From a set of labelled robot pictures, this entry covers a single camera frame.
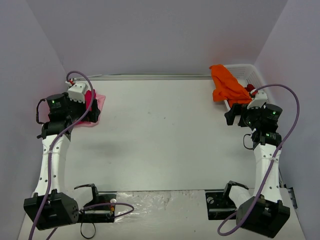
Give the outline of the orange t shirt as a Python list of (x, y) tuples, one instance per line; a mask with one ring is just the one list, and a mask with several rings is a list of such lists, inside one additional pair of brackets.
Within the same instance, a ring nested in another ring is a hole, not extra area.
[(215, 85), (212, 92), (214, 102), (227, 101), (231, 108), (234, 104), (249, 104), (252, 101), (249, 92), (224, 65), (212, 65), (209, 69)]

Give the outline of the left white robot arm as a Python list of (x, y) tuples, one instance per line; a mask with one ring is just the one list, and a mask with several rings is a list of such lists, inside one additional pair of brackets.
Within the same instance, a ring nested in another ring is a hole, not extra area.
[(96, 123), (100, 110), (92, 91), (84, 102), (73, 101), (67, 92), (48, 96), (49, 121), (42, 124), (42, 164), (38, 184), (23, 208), (40, 231), (73, 225), (79, 218), (79, 204), (65, 188), (65, 165), (71, 143), (71, 132), (80, 122)]

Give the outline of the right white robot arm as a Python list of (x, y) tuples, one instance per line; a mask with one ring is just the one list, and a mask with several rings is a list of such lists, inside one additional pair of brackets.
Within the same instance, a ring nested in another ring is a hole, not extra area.
[(280, 191), (278, 148), (282, 137), (277, 133), (278, 119), (282, 109), (274, 104), (248, 108), (237, 105), (225, 113), (227, 125), (240, 116), (241, 127), (249, 127), (255, 157), (255, 187), (249, 188), (229, 181), (222, 193), (222, 202), (236, 207), (236, 224), (248, 231), (274, 238), (290, 218), (290, 208), (283, 204)]

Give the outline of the magenta folded t shirt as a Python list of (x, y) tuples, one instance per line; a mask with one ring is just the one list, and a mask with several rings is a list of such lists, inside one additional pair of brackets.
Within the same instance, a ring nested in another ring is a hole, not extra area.
[(87, 90), (84, 95), (84, 102), (71, 101), (72, 122), (76, 126), (93, 127), (99, 121), (100, 109), (95, 90)]

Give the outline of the dark red t shirt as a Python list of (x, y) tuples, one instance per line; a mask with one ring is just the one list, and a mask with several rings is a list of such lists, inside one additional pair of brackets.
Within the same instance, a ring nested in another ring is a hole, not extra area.
[(247, 84), (247, 86), (245, 87), (245, 90), (250, 93), (252, 90), (254, 90), (255, 87), (252, 84)]

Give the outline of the white plastic basket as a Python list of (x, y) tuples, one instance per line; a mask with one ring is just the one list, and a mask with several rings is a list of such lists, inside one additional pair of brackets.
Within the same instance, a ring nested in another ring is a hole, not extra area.
[[(247, 84), (252, 84), (255, 89), (263, 86), (263, 78), (252, 64), (229, 64), (224, 65), (224, 67), (236, 78), (238, 84), (243, 88), (245, 88)], [(249, 95), (249, 100), (238, 100), (236, 103), (248, 105), (252, 97), (249, 92), (247, 92), (247, 94)]]

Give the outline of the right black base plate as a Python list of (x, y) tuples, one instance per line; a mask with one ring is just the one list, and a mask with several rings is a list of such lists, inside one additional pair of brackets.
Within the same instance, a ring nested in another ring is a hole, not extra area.
[(229, 198), (224, 197), (222, 189), (206, 190), (205, 200), (207, 217), (210, 221), (225, 220), (236, 212), (235, 204)]

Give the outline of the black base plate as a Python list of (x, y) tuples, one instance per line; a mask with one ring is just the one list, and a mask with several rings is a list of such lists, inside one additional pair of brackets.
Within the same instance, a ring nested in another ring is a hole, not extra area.
[(206, 190), (205, 200), (207, 217), (210, 221), (225, 220), (236, 212), (235, 204), (229, 198), (224, 197), (222, 189)]
[[(110, 200), (117, 199), (116, 192), (99, 192), (96, 200), (92, 200), (87, 203), (85, 207), (94, 205), (109, 203)], [(85, 210), (84, 214), (79, 213), (78, 223), (113, 223), (115, 221), (115, 206), (111, 210), (110, 206), (98, 206), (89, 210)]]

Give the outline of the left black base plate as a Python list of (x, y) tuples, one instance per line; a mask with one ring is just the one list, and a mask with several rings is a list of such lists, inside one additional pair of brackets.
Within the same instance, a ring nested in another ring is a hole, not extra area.
[[(85, 207), (94, 205), (109, 203), (110, 200), (117, 199), (116, 192), (99, 192), (96, 200), (92, 200), (87, 203)], [(115, 221), (115, 206), (111, 210), (110, 206), (98, 206), (89, 210), (85, 210), (84, 214), (79, 213), (78, 223), (113, 223)]]

